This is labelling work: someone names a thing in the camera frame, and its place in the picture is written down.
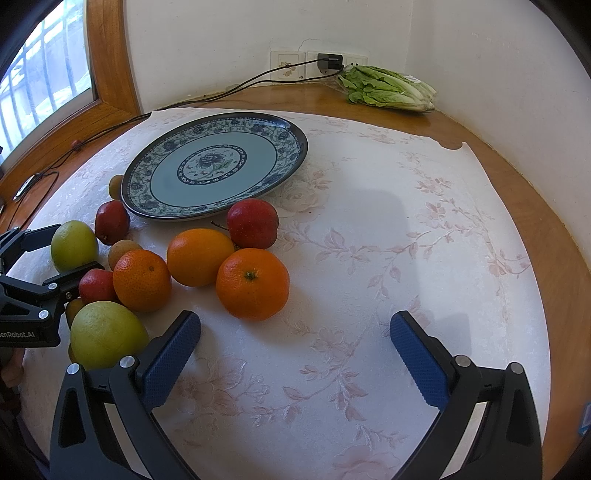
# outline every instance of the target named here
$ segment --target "wall outlet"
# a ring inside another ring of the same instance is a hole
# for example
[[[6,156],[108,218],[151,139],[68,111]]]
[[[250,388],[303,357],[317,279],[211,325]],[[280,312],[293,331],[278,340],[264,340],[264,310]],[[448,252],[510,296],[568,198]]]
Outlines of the wall outlet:
[[[345,67],[347,65],[367,65],[368,64],[368,58],[364,57],[363,55],[355,55],[352,53],[343,53],[341,51],[307,51],[306,52],[306,60],[305,61],[310,61],[310,60],[315,60],[318,58],[318,54],[319,53],[336,53],[339,55],[343,56],[343,64],[345,65]],[[318,64],[317,63],[309,63],[308,65],[304,65],[306,67],[306,78],[310,79],[310,78],[314,78],[314,77],[323,77],[325,76],[324,73],[322,73],[319,69],[318,69]]]
[[[271,68],[283,67],[284,65],[301,63],[306,61],[306,54],[302,51],[271,51]],[[271,80],[282,80],[284,82],[303,80],[306,75],[306,65],[291,67],[289,69],[277,70],[271,73]]]

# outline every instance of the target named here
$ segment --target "floral pattern on plate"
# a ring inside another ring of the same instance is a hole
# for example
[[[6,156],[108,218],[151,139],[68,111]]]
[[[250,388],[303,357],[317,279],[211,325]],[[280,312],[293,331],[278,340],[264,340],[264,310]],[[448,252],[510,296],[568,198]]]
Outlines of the floral pattern on plate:
[[[237,145],[213,145],[192,153],[177,169],[189,185],[207,185],[234,175],[246,163],[246,152]]]

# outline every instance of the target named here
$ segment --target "blue gripper pad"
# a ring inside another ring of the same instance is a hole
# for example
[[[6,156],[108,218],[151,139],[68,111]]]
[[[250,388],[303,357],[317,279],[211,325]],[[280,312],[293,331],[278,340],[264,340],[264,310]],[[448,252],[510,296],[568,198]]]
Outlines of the blue gripper pad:
[[[400,312],[390,321],[390,339],[425,401],[442,411],[449,401],[446,374]]]
[[[140,400],[148,411],[164,404],[201,337],[199,317],[187,311],[181,315],[162,337],[152,340],[160,347],[160,353],[154,352],[155,358],[141,377]]]

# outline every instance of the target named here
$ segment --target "power adapter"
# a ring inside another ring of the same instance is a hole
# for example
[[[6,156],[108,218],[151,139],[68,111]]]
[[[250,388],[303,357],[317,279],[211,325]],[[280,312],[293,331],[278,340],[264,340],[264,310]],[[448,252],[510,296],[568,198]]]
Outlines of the power adapter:
[[[21,185],[18,189],[14,197],[12,198],[13,201],[18,202],[21,200],[26,192],[32,189],[33,185],[35,185],[39,180],[43,178],[43,173],[35,173],[31,175],[29,178],[25,180],[25,182]]]
[[[343,66],[343,56],[338,53],[318,54],[318,69],[324,74],[329,70],[342,70]]]

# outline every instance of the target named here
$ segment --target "charger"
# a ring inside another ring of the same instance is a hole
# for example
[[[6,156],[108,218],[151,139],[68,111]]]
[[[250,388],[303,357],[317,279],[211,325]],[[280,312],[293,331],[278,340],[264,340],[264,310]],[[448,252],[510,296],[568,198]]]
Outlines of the charger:
[[[343,56],[338,53],[319,53],[318,54],[318,69],[322,73],[328,70],[342,70]]]

